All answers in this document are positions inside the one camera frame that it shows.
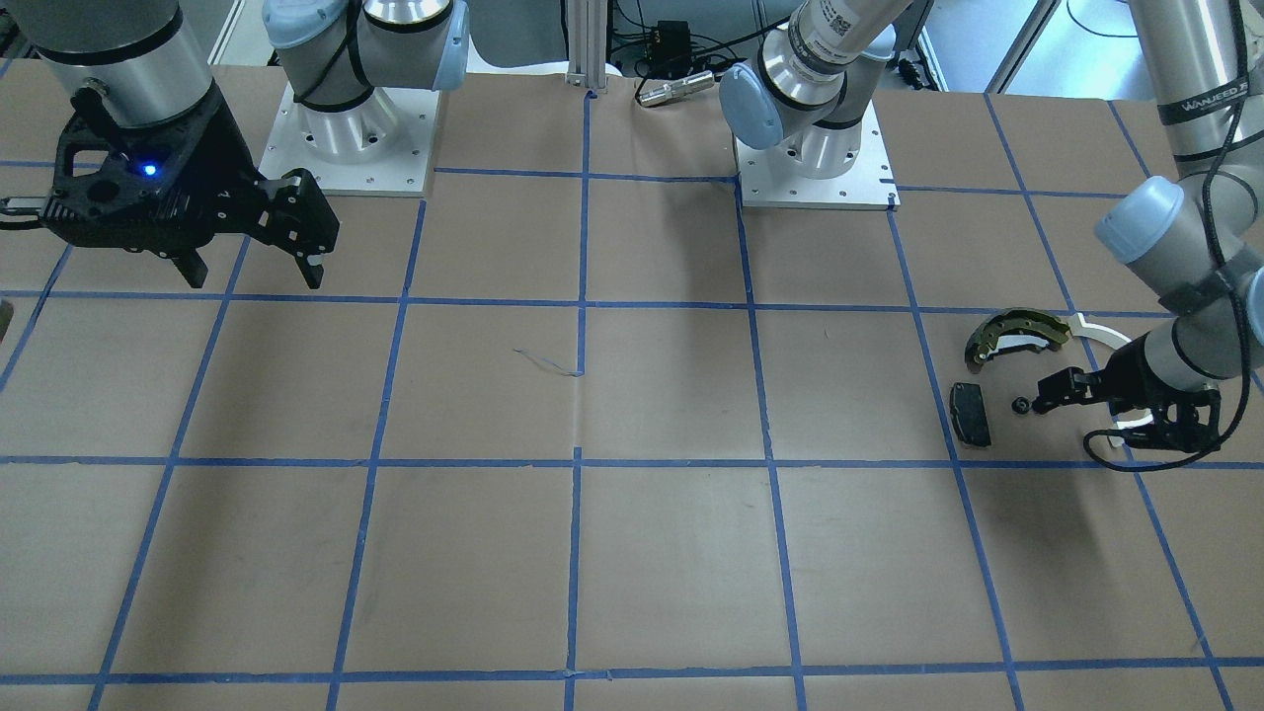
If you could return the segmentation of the aluminium frame post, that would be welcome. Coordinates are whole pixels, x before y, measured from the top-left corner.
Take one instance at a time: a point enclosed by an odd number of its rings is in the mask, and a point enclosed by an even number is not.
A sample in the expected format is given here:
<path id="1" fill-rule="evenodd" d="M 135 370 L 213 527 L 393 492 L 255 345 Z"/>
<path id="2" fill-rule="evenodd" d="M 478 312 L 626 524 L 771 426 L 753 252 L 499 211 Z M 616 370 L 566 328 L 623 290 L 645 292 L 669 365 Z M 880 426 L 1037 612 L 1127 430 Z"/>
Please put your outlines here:
<path id="1" fill-rule="evenodd" d="M 609 1 L 562 1 L 568 59 L 565 81 L 598 96 L 608 90 L 605 51 L 609 46 Z"/>

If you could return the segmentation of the dark grey brake pad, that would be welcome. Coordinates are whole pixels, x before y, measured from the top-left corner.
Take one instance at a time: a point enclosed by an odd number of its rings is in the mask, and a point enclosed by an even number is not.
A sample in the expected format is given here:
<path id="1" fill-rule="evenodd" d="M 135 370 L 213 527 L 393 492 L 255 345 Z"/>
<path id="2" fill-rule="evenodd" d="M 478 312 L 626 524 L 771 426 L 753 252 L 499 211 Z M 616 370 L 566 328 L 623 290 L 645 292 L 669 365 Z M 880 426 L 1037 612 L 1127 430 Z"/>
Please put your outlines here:
<path id="1" fill-rule="evenodd" d="M 980 385 L 954 382 L 951 386 L 949 416 L 957 440 L 964 447 L 988 448 L 994 445 L 983 387 Z"/>

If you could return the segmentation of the olive green brake shoe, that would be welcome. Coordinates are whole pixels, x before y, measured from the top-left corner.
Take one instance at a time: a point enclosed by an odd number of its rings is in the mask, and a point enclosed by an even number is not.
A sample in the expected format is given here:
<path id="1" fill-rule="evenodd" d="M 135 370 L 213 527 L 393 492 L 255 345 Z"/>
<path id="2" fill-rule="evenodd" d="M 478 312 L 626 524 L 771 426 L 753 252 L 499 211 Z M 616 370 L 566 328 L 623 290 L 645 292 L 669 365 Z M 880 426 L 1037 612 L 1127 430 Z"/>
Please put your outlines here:
<path id="1" fill-rule="evenodd" d="M 1039 309 L 1010 307 L 985 319 L 963 348 L 967 369 L 980 373 L 988 361 L 1011 353 L 1060 350 L 1071 339 L 1066 319 Z"/>

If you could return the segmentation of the silver cylindrical connector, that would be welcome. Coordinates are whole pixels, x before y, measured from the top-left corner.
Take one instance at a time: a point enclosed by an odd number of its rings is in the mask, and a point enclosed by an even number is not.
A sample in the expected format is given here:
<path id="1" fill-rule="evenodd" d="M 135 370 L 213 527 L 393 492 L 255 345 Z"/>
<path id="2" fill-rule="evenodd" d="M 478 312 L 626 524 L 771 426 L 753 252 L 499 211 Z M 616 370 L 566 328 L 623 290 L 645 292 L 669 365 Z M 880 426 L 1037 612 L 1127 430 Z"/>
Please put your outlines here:
<path id="1" fill-rule="evenodd" d="M 683 78 L 669 80 L 659 87 L 638 90 L 635 100 L 640 108 L 666 108 L 667 104 L 681 101 L 686 96 L 702 94 L 715 83 L 715 73 L 708 70 Z"/>

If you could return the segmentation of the white curved plastic bracket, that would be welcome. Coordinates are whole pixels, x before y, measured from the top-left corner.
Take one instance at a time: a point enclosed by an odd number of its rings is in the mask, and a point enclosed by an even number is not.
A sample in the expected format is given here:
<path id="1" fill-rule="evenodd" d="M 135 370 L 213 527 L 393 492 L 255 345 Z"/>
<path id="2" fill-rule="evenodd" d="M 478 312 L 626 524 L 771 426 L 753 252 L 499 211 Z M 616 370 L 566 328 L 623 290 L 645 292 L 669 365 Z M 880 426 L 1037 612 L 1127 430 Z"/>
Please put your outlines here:
<path id="1" fill-rule="evenodd" d="M 1068 323 L 1072 337 L 1088 339 L 1088 342 L 1098 342 L 1110 347 L 1110 350 L 1119 350 L 1129 342 L 1133 342 L 1133 338 L 1124 337 L 1122 333 L 1114 330 L 1112 328 L 1087 321 L 1082 312 L 1074 312 L 1071 315 Z M 1133 431 L 1134 428 L 1141 428 L 1141 425 L 1152 423 L 1154 423 L 1154 416 L 1149 411 L 1133 420 L 1116 420 L 1112 425 L 1112 431 L 1109 435 L 1110 447 L 1122 448 L 1125 445 L 1122 431 Z"/>

